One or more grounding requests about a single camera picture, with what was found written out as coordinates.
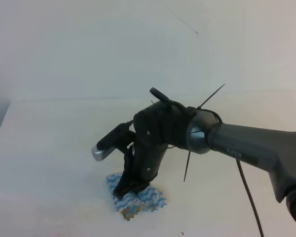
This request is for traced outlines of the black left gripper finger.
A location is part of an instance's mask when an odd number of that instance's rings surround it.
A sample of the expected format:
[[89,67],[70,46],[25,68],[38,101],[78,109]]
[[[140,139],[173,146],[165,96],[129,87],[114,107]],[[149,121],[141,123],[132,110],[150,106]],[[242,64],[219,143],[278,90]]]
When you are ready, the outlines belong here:
[[113,191],[113,195],[118,200],[122,200],[126,194],[136,189],[137,186],[138,182],[132,177],[132,175],[129,172],[123,171],[121,178]]

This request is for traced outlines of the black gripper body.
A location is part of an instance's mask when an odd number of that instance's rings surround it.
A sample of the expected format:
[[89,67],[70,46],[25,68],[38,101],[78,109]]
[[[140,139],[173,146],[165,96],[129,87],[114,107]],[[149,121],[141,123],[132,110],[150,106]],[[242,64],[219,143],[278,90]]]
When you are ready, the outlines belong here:
[[187,107],[159,101],[136,113],[133,125],[134,155],[125,173],[128,180],[150,182],[169,145],[187,149]]

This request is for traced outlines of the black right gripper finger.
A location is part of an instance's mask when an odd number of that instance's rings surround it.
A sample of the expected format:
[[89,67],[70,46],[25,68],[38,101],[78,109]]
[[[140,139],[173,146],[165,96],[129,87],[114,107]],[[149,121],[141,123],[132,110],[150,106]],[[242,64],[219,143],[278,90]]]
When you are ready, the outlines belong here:
[[131,193],[138,194],[145,190],[150,185],[150,182],[139,182],[139,181],[132,181],[131,182]]

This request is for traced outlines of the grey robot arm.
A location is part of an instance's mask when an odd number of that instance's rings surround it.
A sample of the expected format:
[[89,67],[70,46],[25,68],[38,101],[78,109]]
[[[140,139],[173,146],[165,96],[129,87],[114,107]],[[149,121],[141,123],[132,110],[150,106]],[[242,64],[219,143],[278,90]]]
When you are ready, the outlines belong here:
[[216,151],[268,172],[275,198],[296,221],[296,131],[223,123],[219,115],[177,102],[159,101],[123,123],[115,147],[124,153],[122,178],[113,195],[141,191],[158,173],[169,145],[197,154]]

